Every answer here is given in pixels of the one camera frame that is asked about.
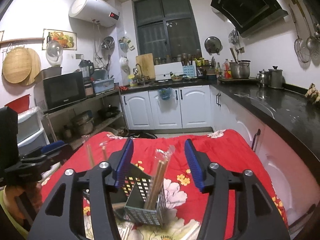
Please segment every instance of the green clothing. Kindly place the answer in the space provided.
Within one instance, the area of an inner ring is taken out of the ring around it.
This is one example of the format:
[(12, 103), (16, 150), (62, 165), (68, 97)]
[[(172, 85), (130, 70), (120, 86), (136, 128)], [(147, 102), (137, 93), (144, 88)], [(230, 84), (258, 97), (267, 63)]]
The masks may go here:
[(4, 200), (3, 200), (3, 190), (0, 191), (0, 205), (2, 206), (5, 214), (7, 215), (7, 217), (9, 218), (9, 220), (11, 221), (11, 223), (14, 225), (14, 227), (18, 230), (18, 232), (24, 237), (24, 239), (27, 239), (28, 237), (28, 231), (26, 231), (21, 225), (19, 225), (14, 219), (13, 217), (9, 214), (9, 212), (7, 211), (7, 208), (4, 205)]

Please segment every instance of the window frame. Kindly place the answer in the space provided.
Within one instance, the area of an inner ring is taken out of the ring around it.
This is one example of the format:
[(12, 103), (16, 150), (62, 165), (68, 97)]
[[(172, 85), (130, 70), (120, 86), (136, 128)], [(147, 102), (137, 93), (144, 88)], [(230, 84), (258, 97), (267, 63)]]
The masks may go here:
[(168, 34), (168, 28), (167, 28), (167, 21), (180, 20), (180, 19), (186, 19), (186, 18), (190, 18), (190, 19), (191, 19), (191, 25), (192, 25), (193, 33), (194, 33), (194, 35), (195, 35), (195, 40), (196, 40), (196, 47), (198, 47), (198, 49), (201, 49), (201, 43), (200, 43), (198, 28), (197, 28), (197, 25), (196, 25), (196, 20), (195, 20), (194, 14), (193, 14), (193, 9), (192, 9), (190, 0), (188, 0), (188, 6), (189, 6), (189, 9), (190, 9), (190, 13), (179, 14), (179, 15), (177, 15), (177, 16), (172, 16), (172, 17), (165, 17), (163, 5), (162, 5), (162, 0), (159, 0), (160, 7), (161, 7), (161, 11), (162, 11), (162, 17), (163, 17), (162, 20), (155, 21), (155, 22), (150, 21), (150, 22), (147, 22), (147, 23), (138, 25), (137, 6), (136, 6), (136, 4), (137, 4), (138, 2), (141, 2), (141, 1), (144, 1), (144, 0), (135, 0), (135, 1), (133, 2), (133, 5), (134, 5), (134, 14), (135, 14), (135, 17), (134, 17), (134, 18), (135, 18), (135, 29), (136, 29), (137, 43), (139, 44), (139, 45), (137, 46), (137, 47), (138, 47), (138, 55), (142, 55), (142, 54), (141, 54), (141, 49), (140, 49), (141, 46), (140, 46), (138, 28), (139, 28), (139, 27), (144, 27), (144, 26), (147, 26), (147, 25), (153, 25), (153, 24), (156, 24), (156, 23), (161, 23), (161, 22), (163, 22), (163, 25), (164, 25), (164, 33), (165, 33), (165, 37), (166, 37), (166, 41), (165, 41), (166, 51), (167, 51), (167, 52), (170, 52), (169, 55), (172, 57), (172, 55), (171, 55), (172, 51), (171, 51), (169, 34)]

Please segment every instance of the range hood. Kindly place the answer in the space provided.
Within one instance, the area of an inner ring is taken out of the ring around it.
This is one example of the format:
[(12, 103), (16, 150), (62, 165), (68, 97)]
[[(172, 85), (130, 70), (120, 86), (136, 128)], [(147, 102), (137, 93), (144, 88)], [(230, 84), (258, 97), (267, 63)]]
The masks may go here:
[(211, 6), (226, 16), (243, 38), (288, 15), (277, 0), (212, 0)]

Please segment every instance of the window pane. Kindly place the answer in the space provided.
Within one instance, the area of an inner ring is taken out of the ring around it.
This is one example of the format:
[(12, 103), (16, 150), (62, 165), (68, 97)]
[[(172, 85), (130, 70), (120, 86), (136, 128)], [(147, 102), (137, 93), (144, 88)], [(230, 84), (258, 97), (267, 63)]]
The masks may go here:
[(167, 21), (171, 56), (179, 54), (196, 54), (196, 39), (190, 18)]
[(188, 0), (162, 0), (164, 16), (177, 17), (190, 14)]
[(138, 27), (138, 36), (141, 54), (152, 53), (153, 58), (165, 58), (168, 54), (165, 46), (163, 23)]
[(137, 23), (143, 25), (162, 20), (160, 0), (144, 0), (136, 3)]

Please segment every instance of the window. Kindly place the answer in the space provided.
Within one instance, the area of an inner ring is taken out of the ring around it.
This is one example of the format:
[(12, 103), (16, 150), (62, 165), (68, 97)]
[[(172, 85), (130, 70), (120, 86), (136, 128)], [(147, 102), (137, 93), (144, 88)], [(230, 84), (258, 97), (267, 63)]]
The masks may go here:
[(134, 5), (140, 55), (175, 58), (200, 49), (189, 0), (139, 0)]

